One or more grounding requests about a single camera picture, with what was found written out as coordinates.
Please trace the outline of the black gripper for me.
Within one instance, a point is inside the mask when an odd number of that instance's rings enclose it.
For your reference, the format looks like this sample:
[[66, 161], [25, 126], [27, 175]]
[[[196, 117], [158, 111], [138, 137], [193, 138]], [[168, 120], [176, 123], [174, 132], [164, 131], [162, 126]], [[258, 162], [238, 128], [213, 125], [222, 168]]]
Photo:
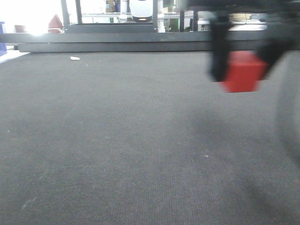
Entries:
[[[230, 13], [271, 13], [282, 16], [299, 16], [298, 0], [184, 0], [182, 9], [199, 11], [217, 11], [210, 19], [211, 28], [211, 76], [215, 82], [222, 82], [226, 77], [228, 57], [231, 51], [227, 34], [232, 24]], [[267, 67], [261, 76], [267, 79], [271, 69], [289, 50], [300, 42], [300, 22], [298, 18], [282, 18], [271, 15], [267, 20], [267, 29], [263, 44], [256, 50], [256, 55]]]

